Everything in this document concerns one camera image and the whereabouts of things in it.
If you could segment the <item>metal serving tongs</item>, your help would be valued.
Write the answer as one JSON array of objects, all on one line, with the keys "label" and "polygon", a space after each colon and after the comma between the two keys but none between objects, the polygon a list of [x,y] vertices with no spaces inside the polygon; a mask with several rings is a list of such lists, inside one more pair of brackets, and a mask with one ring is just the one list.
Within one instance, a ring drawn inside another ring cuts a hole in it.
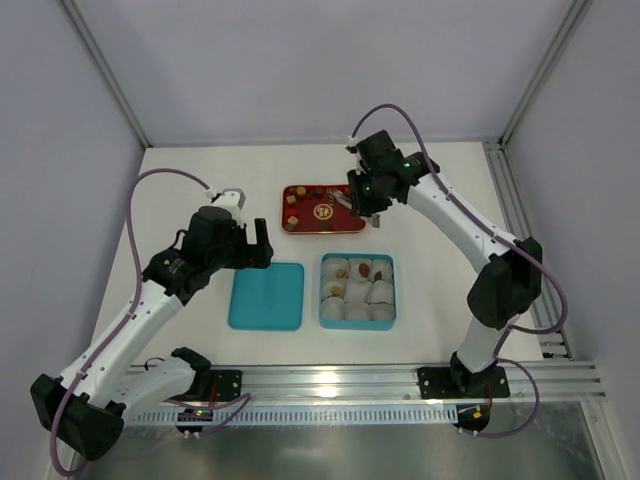
[{"label": "metal serving tongs", "polygon": [[331,199],[337,201],[340,205],[345,207],[353,217],[359,218],[360,220],[369,224],[372,228],[380,227],[381,221],[380,221],[379,214],[373,214],[371,216],[360,215],[359,213],[356,212],[352,199],[338,189],[329,188],[327,190],[327,194]]}]

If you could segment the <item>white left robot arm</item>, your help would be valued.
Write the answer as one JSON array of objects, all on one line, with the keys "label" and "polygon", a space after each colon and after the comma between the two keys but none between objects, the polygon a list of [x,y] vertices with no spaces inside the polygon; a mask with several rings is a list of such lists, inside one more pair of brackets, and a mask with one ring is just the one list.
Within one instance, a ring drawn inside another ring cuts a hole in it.
[{"label": "white left robot arm", "polygon": [[267,222],[254,221],[255,243],[224,207],[204,206],[183,230],[182,243],[154,255],[134,295],[94,344],[58,376],[40,375],[30,388],[50,446],[65,443],[87,461],[104,456],[125,425],[167,400],[200,400],[211,382],[210,361],[187,347],[131,381],[129,366],[221,269],[265,269],[273,248]]}]

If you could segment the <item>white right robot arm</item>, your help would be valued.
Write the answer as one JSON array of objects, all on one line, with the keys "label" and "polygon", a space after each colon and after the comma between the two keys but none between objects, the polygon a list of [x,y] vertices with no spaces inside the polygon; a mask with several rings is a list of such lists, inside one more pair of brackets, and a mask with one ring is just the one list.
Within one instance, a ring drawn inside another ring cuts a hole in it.
[{"label": "white right robot arm", "polygon": [[348,171],[354,216],[372,219],[394,203],[430,220],[469,261],[477,277],[466,301],[472,320],[445,370],[427,381],[439,398],[479,397],[492,391],[503,336],[541,290],[541,245],[491,224],[458,196],[439,166],[423,153],[406,156],[386,131],[351,140],[356,166]]}]

